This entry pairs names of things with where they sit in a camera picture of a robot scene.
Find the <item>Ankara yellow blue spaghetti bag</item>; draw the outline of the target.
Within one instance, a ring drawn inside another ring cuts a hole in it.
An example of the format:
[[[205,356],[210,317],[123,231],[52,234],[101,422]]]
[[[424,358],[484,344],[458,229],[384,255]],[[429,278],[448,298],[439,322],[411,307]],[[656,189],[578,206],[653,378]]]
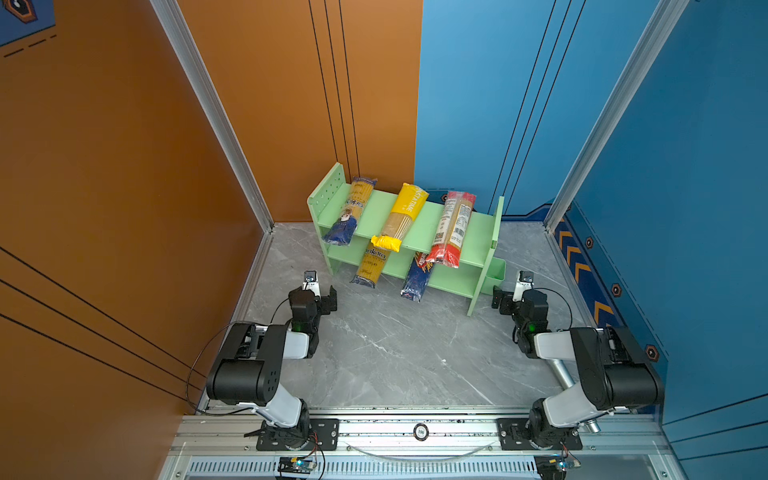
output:
[[[375,288],[390,254],[390,250],[377,247],[373,243],[370,243],[363,254],[361,263],[355,276],[352,278],[351,283],[368,288]]]

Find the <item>blue and yellow spaghetti bag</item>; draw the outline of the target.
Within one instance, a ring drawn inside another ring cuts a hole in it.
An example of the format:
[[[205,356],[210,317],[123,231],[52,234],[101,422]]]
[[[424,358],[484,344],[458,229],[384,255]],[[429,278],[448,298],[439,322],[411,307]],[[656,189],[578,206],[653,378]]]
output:
[[[325,243],[337,246],[346,246],[351,243],[376,185],[377,179],[367,177],[355,177],[353,179],[339,217],[323,236]]]

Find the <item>blue Barilla spaghetti box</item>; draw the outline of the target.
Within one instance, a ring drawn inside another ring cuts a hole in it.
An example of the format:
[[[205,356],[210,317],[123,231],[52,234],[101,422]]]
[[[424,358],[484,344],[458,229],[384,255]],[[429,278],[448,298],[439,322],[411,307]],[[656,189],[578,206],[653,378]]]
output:
[[[402,298],[420,302],[432,275],[434,264],[427,260],[426,253],[415,254],[400,292]]]

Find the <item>red spaghetti bag white label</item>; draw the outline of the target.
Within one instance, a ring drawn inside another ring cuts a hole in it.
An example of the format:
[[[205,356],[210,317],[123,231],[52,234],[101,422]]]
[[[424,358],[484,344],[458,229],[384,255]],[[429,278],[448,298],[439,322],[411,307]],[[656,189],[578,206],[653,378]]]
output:
[[[460,266],[461,251],[475,201],[476,196],[468,192],[448,193],[432,248],[426,257],[427,263],[451,268]]]

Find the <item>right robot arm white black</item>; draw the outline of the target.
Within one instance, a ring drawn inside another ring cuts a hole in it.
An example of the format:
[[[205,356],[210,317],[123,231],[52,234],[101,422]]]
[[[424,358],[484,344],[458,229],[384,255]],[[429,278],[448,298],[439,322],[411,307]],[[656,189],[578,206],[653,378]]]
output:
[[[571,361],[578,380],[562,392],[536,400],[525,425],[506,434],[533,447],[561,447],[578,427],[618,408],[659,405],[664,386],[626,327],[569,327],[552,331],[547,295],[537,289],[493,288],[492,307],[514,322],[513,339],[531,359]]]

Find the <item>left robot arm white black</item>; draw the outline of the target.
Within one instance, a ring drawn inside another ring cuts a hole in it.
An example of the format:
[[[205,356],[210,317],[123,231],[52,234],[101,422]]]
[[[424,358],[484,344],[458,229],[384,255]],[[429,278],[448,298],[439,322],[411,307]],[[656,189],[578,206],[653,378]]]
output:
[[[284,324],[233,325],[206,380],[206,393],[263,418],[246,433],[263,451],[302,450],[321,445],[305,400],[281,384],[283,362],[314,356],[319,345],[320,320],[338,308],[335,288],[321,295],[310,284],[289,292],[291,318]]]

